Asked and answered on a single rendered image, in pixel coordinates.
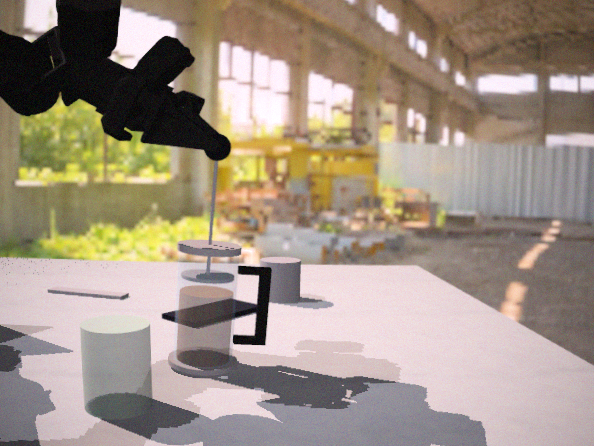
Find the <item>french press coffee maker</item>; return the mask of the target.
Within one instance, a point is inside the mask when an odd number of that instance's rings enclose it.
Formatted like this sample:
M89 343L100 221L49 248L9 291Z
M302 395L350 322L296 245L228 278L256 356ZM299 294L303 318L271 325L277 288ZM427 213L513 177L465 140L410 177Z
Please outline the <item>french press coffee maker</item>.
M270 267L238 266L242 246L213 240L218 161L230 155L231 143L222 134L212 136L220 146L204 150L215 161L209 240L178 242L174 351L168 356L172 368L199 376L233 371L233 344L265 345L272 272ZM234 334L238 275L259 276L255 336Z

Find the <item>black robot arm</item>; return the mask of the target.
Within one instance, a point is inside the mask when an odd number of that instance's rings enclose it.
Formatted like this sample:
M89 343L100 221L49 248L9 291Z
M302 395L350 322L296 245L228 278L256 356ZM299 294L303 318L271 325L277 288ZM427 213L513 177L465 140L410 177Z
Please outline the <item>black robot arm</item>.
M67 107L78 99L94 106L96 83L117 63L108 57L118 42L122 0L55 1L57 26L32 43L0 30L0 97L20 115L50 110L60 92ZM168 84L193 61L182 42L163 36L132 71L120 70L123 78L133 75L173 92Z

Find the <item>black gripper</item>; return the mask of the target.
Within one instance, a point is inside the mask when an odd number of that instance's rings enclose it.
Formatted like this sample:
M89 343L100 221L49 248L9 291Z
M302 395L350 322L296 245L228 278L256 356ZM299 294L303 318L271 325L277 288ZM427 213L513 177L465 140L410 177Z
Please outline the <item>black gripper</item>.
M93 104L95 111L103 115L105 134L130 142L133 136L126 127L143 132L142 143L218 150L220 141L212 134L219 133L199 115L205 99L189 91L174 93L167 86L133 75L123 78L121 68L132 71L119 63L112 64L94 89Z

